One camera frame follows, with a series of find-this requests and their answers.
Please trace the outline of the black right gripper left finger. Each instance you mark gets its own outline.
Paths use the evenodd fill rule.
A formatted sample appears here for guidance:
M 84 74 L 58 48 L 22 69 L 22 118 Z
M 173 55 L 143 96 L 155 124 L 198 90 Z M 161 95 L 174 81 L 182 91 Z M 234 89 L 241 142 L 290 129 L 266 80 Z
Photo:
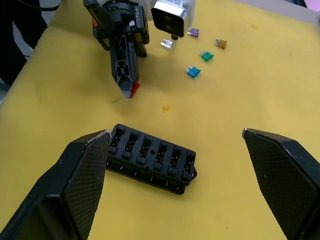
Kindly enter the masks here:
M 101 198 L 111 132 L 70 142 L 34 184 L 0 234 L 2 240 L 86 240 Z

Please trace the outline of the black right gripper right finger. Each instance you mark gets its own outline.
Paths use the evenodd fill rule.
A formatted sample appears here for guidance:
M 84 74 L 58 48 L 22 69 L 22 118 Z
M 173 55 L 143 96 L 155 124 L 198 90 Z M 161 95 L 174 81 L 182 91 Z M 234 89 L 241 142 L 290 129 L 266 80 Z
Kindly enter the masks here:
M 320 164 L 296 140 L 242 132 L 259 189 L 288 240 L 320 238 Z

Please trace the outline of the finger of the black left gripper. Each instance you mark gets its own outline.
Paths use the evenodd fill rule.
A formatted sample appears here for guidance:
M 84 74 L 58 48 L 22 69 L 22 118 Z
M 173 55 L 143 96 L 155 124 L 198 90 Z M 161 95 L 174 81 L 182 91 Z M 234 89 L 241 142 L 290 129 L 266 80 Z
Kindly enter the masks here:
M 130 99 L 137 81 L 137 55 L 133 38 L 126 34 L 110 39 L 111 73 L 125 99 Z
M 134 41 L 132 43 L 132 66 L 131 66 L 131 75 L 132 75 L 132 80 L 133 84 L 138 82 L 139 78 L 139 70 L 138 70 L 138 53 L 137 53 L 137 42 Z

